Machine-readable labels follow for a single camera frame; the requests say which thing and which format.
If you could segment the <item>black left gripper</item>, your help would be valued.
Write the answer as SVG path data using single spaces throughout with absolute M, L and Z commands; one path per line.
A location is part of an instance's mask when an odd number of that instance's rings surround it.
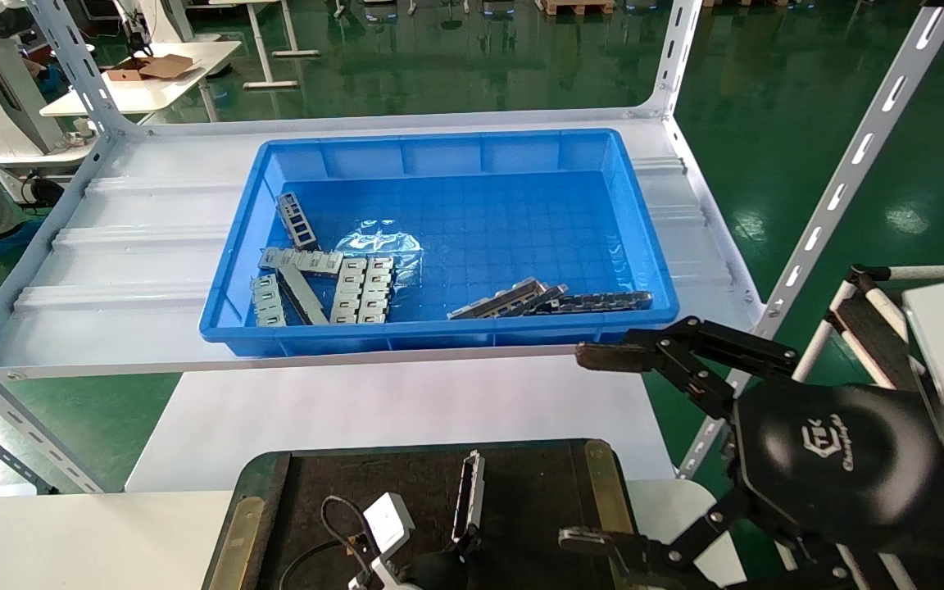
M 420 589 L 468 589 L 467 559 L 482 549 L 479 531 L 454 535 L 449 551 L 420 554 L 410 563 L 410 583 Z

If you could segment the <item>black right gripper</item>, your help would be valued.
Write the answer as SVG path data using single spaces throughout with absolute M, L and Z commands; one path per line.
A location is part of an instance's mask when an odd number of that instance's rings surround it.
M 735 421 L 739 474 L 765 507 L 801 533 L 895 546 L 913 534 L 940 440 L 923 401 L 878 386 L 760 383 L 735 401 L 707 361 L 751 376 L 797 368 L 799 352 L 689 316 L 630 329 L 619 343 L 578 343 L 597 372 L 656 372 L 713 419 Z M 558 533 L 565 551 L 607 559 L 620 588 L 753 589 L 730 530 L 756 511 L 739 487 L 716 500 L 698 484 L 626 484 L 618 519 Z

